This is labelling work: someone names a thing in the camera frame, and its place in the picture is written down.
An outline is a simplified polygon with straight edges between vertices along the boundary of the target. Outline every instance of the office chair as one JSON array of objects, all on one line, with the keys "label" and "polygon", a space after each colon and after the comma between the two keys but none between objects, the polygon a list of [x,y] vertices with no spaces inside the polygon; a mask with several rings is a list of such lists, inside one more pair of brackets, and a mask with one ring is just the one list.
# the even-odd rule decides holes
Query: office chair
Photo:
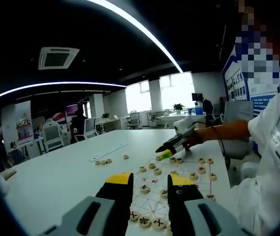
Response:
[{"label": "office chair", "polygon": [[46,123],[42,126],[42,136],[47,152],[64,147],[61,128],[56,121],[47,119]]},{"label": "office chair", "polygon": [[[253,103],[249,101],[230,101],[225,103],[225,115],[223,124],[232,123],[238,120],[249,121],[253,118]],[[252,150],[251,139],[245,140],[222,140],[220,148],[225,155],[226,167],[229,169],[230,159],[243,160]]]},{"label": "office chair", "polygon": [[89,139],[97,136],[98,133],[96,131],[96,118],[86,119],[84,123],[84,134],[74,135],[74,138],[77,142],[79,142],[78,137],[83,137],[84,139]]},{"label": "office chair", "polygon": [[130,113],[130,121],[128,121],[128,125],[129,128],[138,128],[141,129],[142,125],[141,125],[141,120],[140,120],[140,113],[139,112],[132,112]]}]

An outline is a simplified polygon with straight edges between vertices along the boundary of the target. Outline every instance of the gray chair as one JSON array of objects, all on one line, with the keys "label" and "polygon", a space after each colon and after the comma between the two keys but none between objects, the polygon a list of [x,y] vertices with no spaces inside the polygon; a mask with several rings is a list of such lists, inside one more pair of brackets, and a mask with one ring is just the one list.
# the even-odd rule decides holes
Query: gray chair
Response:
[{"label": "gray chair", "polygon": [[85,120],[84,134],[74,135],[74,138],[78,142],[80,140],[79,137],[82,137],[83,139],[89,139],[97,135],[98,133],[96,131],[96,118],[91,118]]},{"label": "gray chair", "polygon": [[136,129],[136,128],[141,129],[142,128],[139,112],[130,113],[130,120],[128,121],[128,128],[131,128],[131,129]]},{"label": "gray chair", "polygon": [[[230,101],[225,103],[225,115],[223,124],[238,120],[249,121],[253,119],[253,103],[250,101]],[[226,166],[229,168],[230,159],[242,160],[252,150],[252,141],[245,140],[222,140],[220,148],[225,155]]]}]

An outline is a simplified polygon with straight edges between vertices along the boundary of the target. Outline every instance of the robotic hand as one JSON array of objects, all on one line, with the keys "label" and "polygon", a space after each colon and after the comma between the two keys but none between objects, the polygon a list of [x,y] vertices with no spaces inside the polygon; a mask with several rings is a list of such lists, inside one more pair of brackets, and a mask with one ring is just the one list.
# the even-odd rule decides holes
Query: robotic hand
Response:
[{"label": "robotic hand", "polygon": [[176,135],[160,146],[156,152],[163,152],[156,159],[161,161],[163,159],[173,156],[175,153],[183,150],[189,150],[190,147],[202,144],[203,140],[195,131],[193,125],[197,122],[193,122],[191,117],[174,122],[174,128]]}]

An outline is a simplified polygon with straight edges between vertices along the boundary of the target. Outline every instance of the white wall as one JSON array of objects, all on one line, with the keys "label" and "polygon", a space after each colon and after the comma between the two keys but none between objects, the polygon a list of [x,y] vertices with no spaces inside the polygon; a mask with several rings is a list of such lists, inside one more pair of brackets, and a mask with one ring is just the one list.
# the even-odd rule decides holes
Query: white wall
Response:
[{"label": "white wall", "polygon": [[15,119],[15,104],[8,105],[2,108],[1,122],[5,150],[11,149],[10,143],[18,140],[16,131],[16,119]]},{"label": "white wall", "polygon": [[[203,93],[204,98],[217,104],[220,97],[225,97],[225,87],[222,74],[220,72],[194,73],[192,74],[195,92]],[[162,110],[159,80],[149,82],[151,104],[153,111]],[[112,117],[127,116],[125,89],[111,93],[103,97],[104,110]],[[147,112],[140,112],[140,119],[143,126],[148,125]]]},{"label": "white wall", "polygon": [[162,110],[162,103],[161,103],[159,80],[149,81],[149,85],[150,85],[152,110],[160,111],[160,110]]},{"label": "white wall", "polygon": [[202,93],[212,104],[219,103],[220,97],[226,97],[225,86],[220,72],[205,72],[192,74],[194,92]]},{"label": "white wall", "polygon": [[102,94],[95,93],[90,96],[90,108],[92,118],[101,118],[101,116],[104,114]]},{"label": "white wall", "polygon": [[111,107],[110,107],[110,95],[103,96],[102,101],[104,103],[104,113],[109,113],[110,117],[113,117],[114,115],[111,114]]},{"label": "white wall", "polygon": [[1,122],[2,122],[2,134],[4,140],[5,150],[9,151],[11,149],[10,143],[16,142],[16,145],[23,144],[25,142],[33,140],[33,130],[32,125],[25,126],[32,135],[29,138],[18,140],[18,132],[16,129],[16,123],[21,119],[28,118],[31,121],[31,101],[26,101],[18,104],[11,104],[1,111]]},{"label": "white wall", "polygon": [[105,100],[104,110],[106,113],[109,113],[111,117],[114,115],[117,115],[118,117],[128,115],[125,89],[106,95],[103,100]]}]

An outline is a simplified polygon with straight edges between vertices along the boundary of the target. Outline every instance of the white desk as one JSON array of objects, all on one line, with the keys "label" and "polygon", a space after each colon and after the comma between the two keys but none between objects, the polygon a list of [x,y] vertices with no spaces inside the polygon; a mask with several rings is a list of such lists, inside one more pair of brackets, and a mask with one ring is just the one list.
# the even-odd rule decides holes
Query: white desk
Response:
[{"label": "white desk", "polygon": [[[54,224],[60,225],[62,215],[87,196],[95,196],[107,177],[130,171],[156,156],[155,150],[175,135],[174,130],[115,130],[49,152],[14,167],[17,173],[8,180],[10,190],[5,200],[29,235],[36,235]],[[113,162],[95,166],[89,159],[104,149],[120,144],[125,147],[107,155]],[[212,158],[212,171],[218,179],[212,182],[217,202],[225,208],[229,203],[229,180],[225,161],[217,141],[208,141],[191,148],[193,158]],[[123,155],[130,158],[123,160]],[[175,156],[184,155],[185,151]],[[127,236],[160,236],[166,231],[143,231],[129,223]]]},{"label": "white desk", "polygon": [[157,119],[165,121],[164,129],[167,129],[167,128],[172,129],[175,121],[184,119],[187,116],[190,116],[192,118],[192,120],[202,120],[202,119],[204,119],[202,121],[205,122],[205,115],[193,115],[193,114],[189,115],[189,114],[171,113],[171,114],[169,114],[169,116],[161,116],[161,117],[157,117]]},{"label": "white desk", "polygon": [[115,130],[117,130],[117,129],[127,129],[127,123],[126,123],[126,118],[125,117],[121,117],[121,118],[118,118],[118,119],[98,121],[98,122],[96,122],[96,125],[100,125],[101,129],[103,131],[105,131],[104,125],[108,124],[108,123],[112,124],[111,129],[115,129]]}]

